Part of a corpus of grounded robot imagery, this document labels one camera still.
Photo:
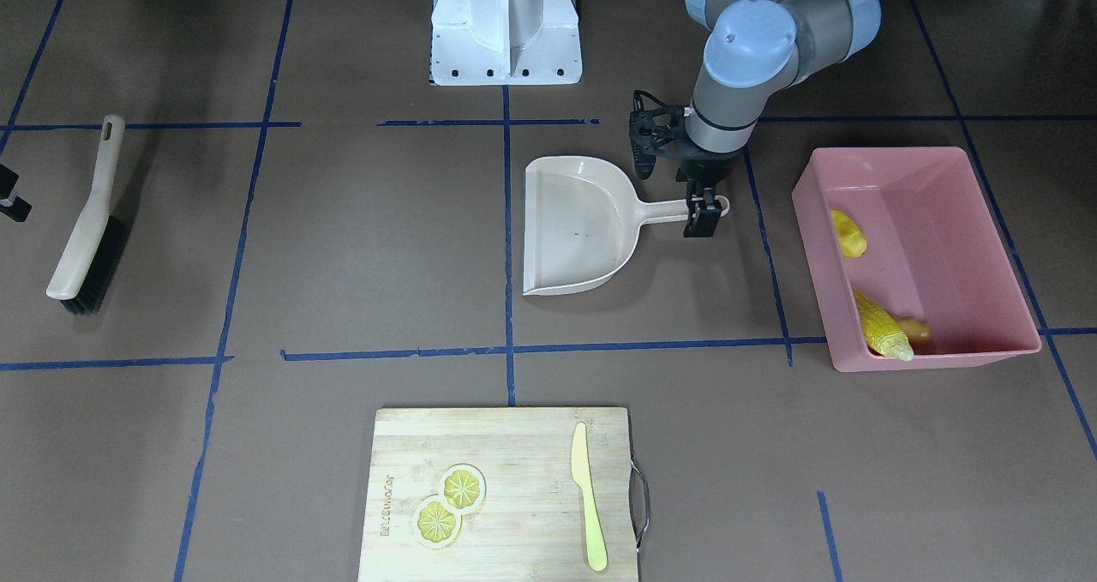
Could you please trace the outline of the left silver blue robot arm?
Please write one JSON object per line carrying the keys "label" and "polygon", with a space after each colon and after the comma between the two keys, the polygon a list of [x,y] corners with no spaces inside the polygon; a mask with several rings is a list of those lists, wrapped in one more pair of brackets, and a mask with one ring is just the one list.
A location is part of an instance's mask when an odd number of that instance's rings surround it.
{"label": "left silver blue robot arm", "polygon": [[627,119],[633,170],[651,178],[672,160],[686,198],[672,221],[686,238],[716,233],[728,206],[716,192],[773,94],[850,59],[882,23],[880,0],[685,0],[708,31],[690,101],[636,90]]}

